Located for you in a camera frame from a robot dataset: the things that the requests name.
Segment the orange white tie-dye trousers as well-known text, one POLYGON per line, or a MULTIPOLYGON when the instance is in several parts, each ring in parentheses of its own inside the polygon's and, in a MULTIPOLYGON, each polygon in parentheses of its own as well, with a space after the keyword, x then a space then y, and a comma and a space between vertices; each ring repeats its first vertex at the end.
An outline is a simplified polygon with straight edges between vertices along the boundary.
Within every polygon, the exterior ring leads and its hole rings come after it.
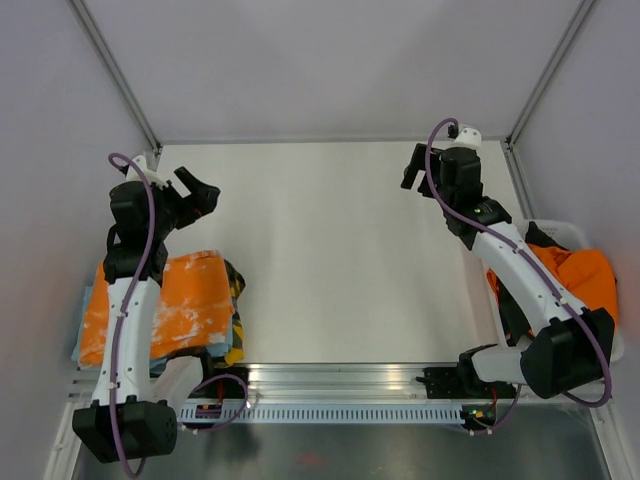
MULTIPOLYGON (((233 305, 224 258, 204 250, 167 260, 152 323, 150 360, 185 348, 223 342, 231 327, 233 305)), ((104 269, 96 269, 93 293, 84 314, 80 362, 97 366, 109 321, 104 269)))

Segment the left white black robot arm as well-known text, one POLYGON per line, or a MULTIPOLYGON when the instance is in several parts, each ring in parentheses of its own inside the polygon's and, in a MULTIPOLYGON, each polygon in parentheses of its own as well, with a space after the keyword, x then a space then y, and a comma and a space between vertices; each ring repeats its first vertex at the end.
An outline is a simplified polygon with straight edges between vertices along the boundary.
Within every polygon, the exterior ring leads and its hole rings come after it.
POLYGON ((114 223, 103 262, 107 338, 91 403, 72 418, 74 433, 102 463, 170 454, 177 416, 189 395, 208 396, 218 383, 216 370, 197 356, 174 357, 157 379, 150 374, 153 321, 168 258, 165 240, 213 212, 220 194, 184 167, 175 175, 187 196, 152 173, 132 174, 109 193, 114 223))

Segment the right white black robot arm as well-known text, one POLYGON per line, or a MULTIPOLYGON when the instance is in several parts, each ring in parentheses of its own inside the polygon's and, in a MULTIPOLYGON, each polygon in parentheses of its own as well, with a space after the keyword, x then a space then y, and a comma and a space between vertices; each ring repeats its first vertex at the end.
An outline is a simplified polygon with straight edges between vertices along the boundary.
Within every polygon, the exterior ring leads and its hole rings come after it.
POLYGON ((611 380, 612 316, 562 286, 505 208, 484 195, 476 149, 419 143, 401 186, 444 202, 448 230, 496 275, 510 298, 499 318, 510 341, 461 353, 455 373, 460 391, 477 396, 491 384, 518 384, 548 399, 611 380))

